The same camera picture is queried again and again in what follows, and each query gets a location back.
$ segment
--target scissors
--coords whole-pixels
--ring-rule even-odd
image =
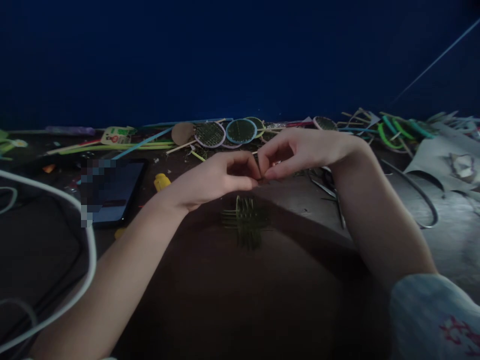
[[[341,228],[345,229],[346,228],[345,218],[344,218],[344,214],[342,213],[342,208],[340,207],[339,194],[337,193],[337,189],[335,189],[335,183],[334,183],[334,177],[332,176],[332,171],[326,166],[323,166],[321,169],[323,170],[321,178],[323,179],[323,183],[326,186],[322,185],[321,183],[319,183],[318,181],[312,178],[311,173],[313,173],[315,176],[320,178],[320,176],[317,173],[318,169],[316,168],[310,169],[309,171],[307,171],[308,178],[312,183],[317,185],[320,189],[322,189],[324,192],[326,192],[328,195],[330,195],[332,198],[335,199],[336,207],[338,209],[338,216],[340,217]]]

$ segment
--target sleeve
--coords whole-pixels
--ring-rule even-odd
[[[438,274],[400,280],[390,299],[400,359],[480,359],[480,307]]]

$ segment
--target purple object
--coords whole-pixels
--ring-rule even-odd
[[[53,135],[71,135],[71,136],[85,136],[95,135],[95,129],[93,127],[83,126],[47,126],[45,130],[49,134]]]
[[[223,131],[223,138],[221,139],[221,141],[220,141],[218,144],[215,144],[215,145],[207,145],[207,144],[205,144],[205,143],[203,143],[203,142],[201,142],[201,141],[199,140],[199,138],[197,137],[197,134],[195,134],[195,140],[196,140],[201,146],[203,146],[204,148],[215,149],[215,148],[218,148],[220,145],[222,145],[222,144],[224,143],[227,134],[225,133],[224,127],[223,127],[222,125],[220,125],[218,122],[214,122],[214,123],[210,123],[210,124],[217,124],[217,125],[220,127],[220,129]]]
[[[225,142],[224,142],[221,146],[224,147],[224,148],[227,148],[227,149],[236,149],[236,148],[241,147],[242,144],[234,144],[234,143],[232,143],[232,145],[225,145]]]

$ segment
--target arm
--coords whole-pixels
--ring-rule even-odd
[[[385,287],[409,274],[437,273],[421,231],[363,140],[336,131],[288,129],[258,151],[258,161],[267,180],[329,166],[348,230]]]
[[[251,153],[219,153],[156,194],[99,260],[86,294],[39,335],[32,357],[108,357],[188,212],[226,193],[251,190],[258,178]]]

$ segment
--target blue wall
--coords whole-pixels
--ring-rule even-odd
[[[475,2],[0,2],[0,128],[480,115]]]

